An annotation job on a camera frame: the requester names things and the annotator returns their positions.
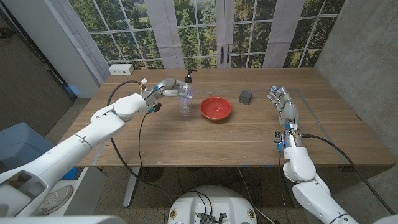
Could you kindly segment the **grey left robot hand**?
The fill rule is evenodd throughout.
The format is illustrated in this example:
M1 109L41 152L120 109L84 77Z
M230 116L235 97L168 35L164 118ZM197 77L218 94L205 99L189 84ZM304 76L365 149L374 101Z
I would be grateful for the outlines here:
M177 97L178 96L177 92L181 84L182 84L181 80L177 80L174 78L167 78L165 80L162 80L154 87L155 98L160 99L164 96Z

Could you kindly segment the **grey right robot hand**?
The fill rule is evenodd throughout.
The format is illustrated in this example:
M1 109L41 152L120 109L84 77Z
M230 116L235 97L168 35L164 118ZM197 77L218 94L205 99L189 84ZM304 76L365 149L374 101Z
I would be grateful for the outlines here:
M297 105L292 101L292 97L283 86L280 88L273 86L267 98L279 113L279 123L281 126L285 124L299 125L300 116Z

